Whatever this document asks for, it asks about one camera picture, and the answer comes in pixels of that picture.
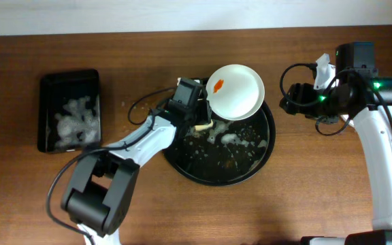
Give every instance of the white wall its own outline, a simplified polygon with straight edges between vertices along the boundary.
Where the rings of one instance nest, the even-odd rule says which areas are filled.
[[[0,35],[391,24],[392,0],[0,0]]]

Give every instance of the green led light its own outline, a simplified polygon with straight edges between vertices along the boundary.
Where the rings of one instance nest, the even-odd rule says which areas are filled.
[[[378,83],[378,82],[374,82],[374,83],[373,83],[373,87],[374,87],[375,89],[380,88],[380,86],[381,86],[381,84]]]

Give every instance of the wooden table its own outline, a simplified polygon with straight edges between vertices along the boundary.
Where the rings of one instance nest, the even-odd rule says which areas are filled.
[[[380,75],[392,76],[392,26],[0,37],[0,244],[84,243],[55,225],[44,205],[55,174],[78,152],[44,154],[36,148],[39,78],[84,68],[101,76],[105,143],[136,129],[126,113],[137,98],[173,86],[177,77],[210,76],[227,64],[259,73],[275,118],[272,156],[235,186],[195,184],[157,154],[140,172],[120,227],[124,244],[273,244],[370,230],[372,196],[357,134],[347,129],[323,137],[313,121],[278,107],[286,67],[313,62],[324,52],[334,62],[336,46],[353,41],[374,42]],[[285,88],[293,82],[313,81],[298,68]],[[136,119],[157,99],[138,108]],[[52,200],[65,221],[59,202],[69,176]]]

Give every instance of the white plate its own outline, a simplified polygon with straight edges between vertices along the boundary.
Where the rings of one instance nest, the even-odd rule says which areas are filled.
[[[214,86],[223,80],[222,87]],[[264,101],[264,84],[259,75],[245,65],[227,65],[212,74],[206,86],[212,111],[227,120],[252,116]]]

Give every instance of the food debris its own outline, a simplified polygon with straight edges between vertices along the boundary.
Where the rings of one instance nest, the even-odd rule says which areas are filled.
[[[228,130],[229,125],[233,121],[229,121],[227,123],[224,123],[221,120],[213,120],[214,123],[216,123],[216,127],[214,129],[210,129],[210,136],[208,137],[207,141],[211,144],[214,144],[216,141],[216,136],[219,133],[224,133],[226,130]]]
[[[261,142],[259,142],[258,148],[266,147],[266,146],[267,146],[267,142],[265,140],[261,140]]]
[[[246,140],[241,140],[236,134],[234,133],[227,133],[225,134],[222,139],[221,142],[226,146],[227,144],[231,143],[231,144],[235,144],[235,145],[243,145],[245,147],[248,147],[249,142],[247,142]]]
[[[224,82],[223,79],[220,79],[220,80],[216,83],[216,85],[214,85],[214,93],[217,93],[217,91],[218,91],[219,89],[222,88],[223,82]]]

